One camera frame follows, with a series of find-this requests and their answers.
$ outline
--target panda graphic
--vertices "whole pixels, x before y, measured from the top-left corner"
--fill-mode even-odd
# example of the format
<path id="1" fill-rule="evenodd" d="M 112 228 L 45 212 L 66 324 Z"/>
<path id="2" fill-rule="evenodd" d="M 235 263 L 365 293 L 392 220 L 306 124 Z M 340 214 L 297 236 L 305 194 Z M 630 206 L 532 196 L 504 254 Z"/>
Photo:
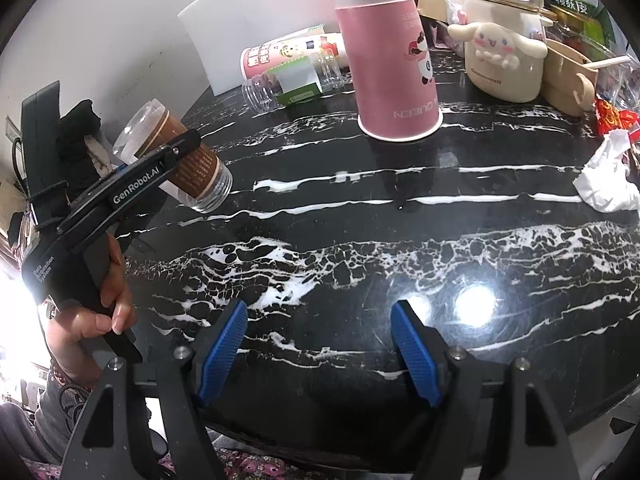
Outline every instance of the panda graphic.
<path id="1" fill-rule="evenodd" d="M 418 70 L 422 76 L 422 84 L 429 84 L 433 79 L 433 66 L 429 56 L 429 47 L 424 32 L 420 32 L 417 41 L 409 43 L 408 59 L 418 61 Z"/>

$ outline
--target white wall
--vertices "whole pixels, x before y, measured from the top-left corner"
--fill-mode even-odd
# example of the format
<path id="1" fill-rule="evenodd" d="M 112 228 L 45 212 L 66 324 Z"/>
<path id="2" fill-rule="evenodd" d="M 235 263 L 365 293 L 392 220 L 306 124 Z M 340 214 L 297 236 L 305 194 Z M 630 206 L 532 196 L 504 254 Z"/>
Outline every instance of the white wall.
<path id="1" fill-rule="evenodd" d="M 192 1 L 38 0 L 0 56 L 0 174 L 4 118 L 19 127 L 23 99 L 56 80 L 61 113 L 92 99 L 108 137 L 153 97 L 183 115 L 209 86 L 177 18 Z"/>

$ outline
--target plastic bag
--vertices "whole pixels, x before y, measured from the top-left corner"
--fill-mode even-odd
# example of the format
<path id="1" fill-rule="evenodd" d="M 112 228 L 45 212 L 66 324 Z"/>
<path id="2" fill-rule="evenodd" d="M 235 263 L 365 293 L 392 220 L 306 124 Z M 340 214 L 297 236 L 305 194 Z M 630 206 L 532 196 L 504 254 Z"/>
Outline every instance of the plastic bag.
<path id="1" fill-rule="evenodd" d="M 447 23 L 451 25 L 466 25 L 466 12 L 463 10 L 465 0 L 445 0 L 447 3 Z M 465 57 L 465 43 L 457 41 L 450 36 L 446 38 L 447 45 L 460 57 Z"/>

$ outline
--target electrical outlet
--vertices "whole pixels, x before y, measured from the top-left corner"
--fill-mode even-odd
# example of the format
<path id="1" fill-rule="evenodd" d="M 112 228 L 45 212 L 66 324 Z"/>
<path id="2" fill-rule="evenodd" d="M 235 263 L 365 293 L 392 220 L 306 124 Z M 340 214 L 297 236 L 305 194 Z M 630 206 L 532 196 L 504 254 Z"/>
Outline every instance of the electrical outlet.
<path id="1" fill-rule="evenodd" d="M 4 120 L 4 134 L 6 135 L 6 138 L 9 139 L 12 143 L 15 139 L 21 137 L 20 130 L 9 116 L 7 116 Z M 22 147 L 20 144 L 18 145 L 18 149 L 22 151 Z"/>

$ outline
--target plastic bottle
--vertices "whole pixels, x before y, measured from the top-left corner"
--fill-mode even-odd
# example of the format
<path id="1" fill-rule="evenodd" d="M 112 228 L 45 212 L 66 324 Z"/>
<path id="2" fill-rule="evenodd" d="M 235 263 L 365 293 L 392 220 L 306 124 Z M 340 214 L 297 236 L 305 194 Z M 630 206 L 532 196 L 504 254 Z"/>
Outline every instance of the plastic bottle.
<path id="1" fill-rule="evenodd" d="M 299 81 L 300 73 L 305 71 L 307 72 L 305 82 L 313 80 L 309 85 L 310 91 L 295 95 L 298 88 L 295 86 L 290 88 L 290 85 L 294 80 Z M 330 50 L 323 50 L 245 80 L 242 83 L 242 95 L 252 110 L 257 113 L 267 113 L 294 102 L 306 101 L 316 94 L 324 94 L 343 87 L 344 78 L 334 54 Z"/>

